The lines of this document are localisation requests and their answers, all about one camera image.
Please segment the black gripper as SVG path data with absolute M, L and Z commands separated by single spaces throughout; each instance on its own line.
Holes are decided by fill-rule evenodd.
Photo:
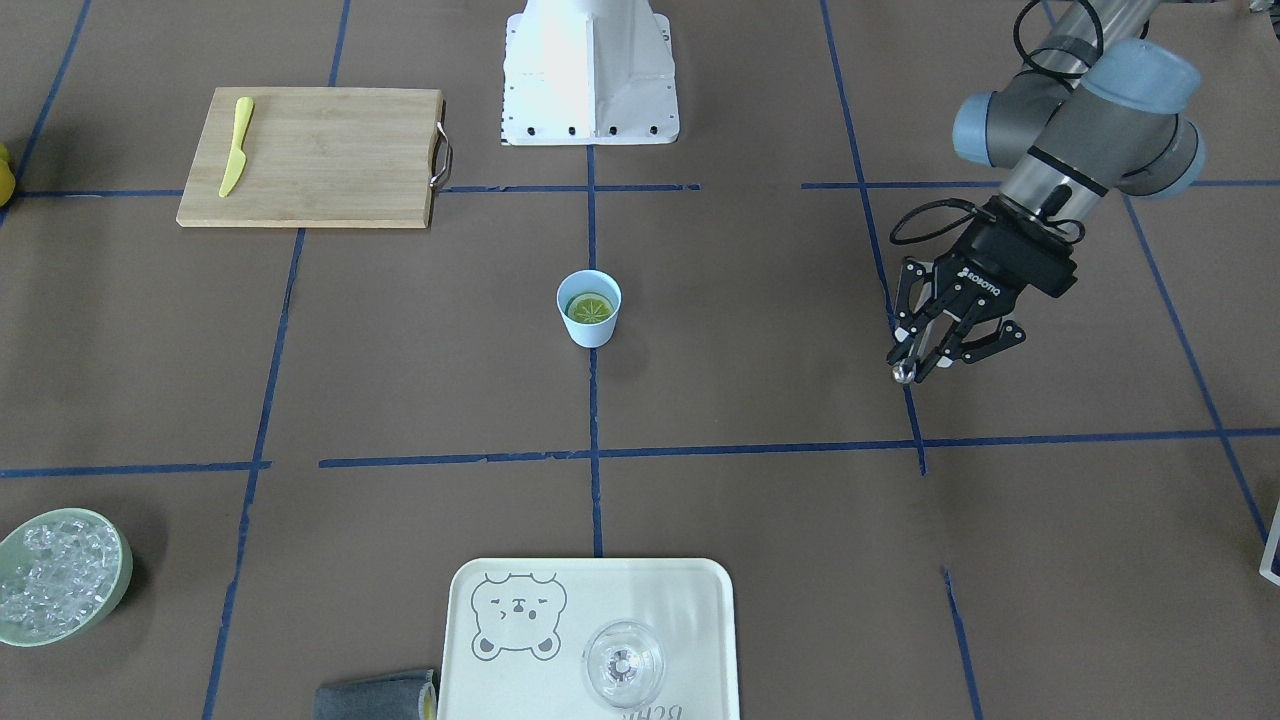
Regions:
M 887 363 L 892 369 L 925 373 L 955 363 L 973 364 L 1027 340 L 1012 318 L 1018 295 L 1032 286 L 1057 299 L 1076 283 L 1070 246 L 1033 220 L 1025 209 L 1005 196 L 977 206 L 946 199 L 938 208 L 959 208 L 969 214 L 960 240 L 933 263 L 905 258 L 893 301 L 893 341 Z M 978 297 L 993 300 L 977 300 Z M 965 311 L 928 350 L 933 324 L 946 311 Z M 977 325 L 995 329 L 977 340 Z

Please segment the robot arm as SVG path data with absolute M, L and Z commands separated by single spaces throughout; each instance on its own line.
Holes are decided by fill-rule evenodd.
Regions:
M 1027 288 L 1057 299 L 1076 281 L 1073 250 L 1110 193 L 1166 199 L 1201 176 L 1207 142 L 1187 117 L 1201 73 L 1152 44 L 1153 1 L 1076 1 L 1034 49 L 1014 46 L 1019 72 L 957 110 L 954 151 L 1007 178 L 983 204 L 957 209 L 937 259 L 904 259 L 887 361 L 899 383 L 973 364 L 1027 337 L 1014 311 Z

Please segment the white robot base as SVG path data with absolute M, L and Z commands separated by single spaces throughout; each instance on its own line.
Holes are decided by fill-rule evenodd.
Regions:
M 648 1 L 529 1 L 504 31 L 500 141 L 516 147 L 673 143 L 669 18 Z

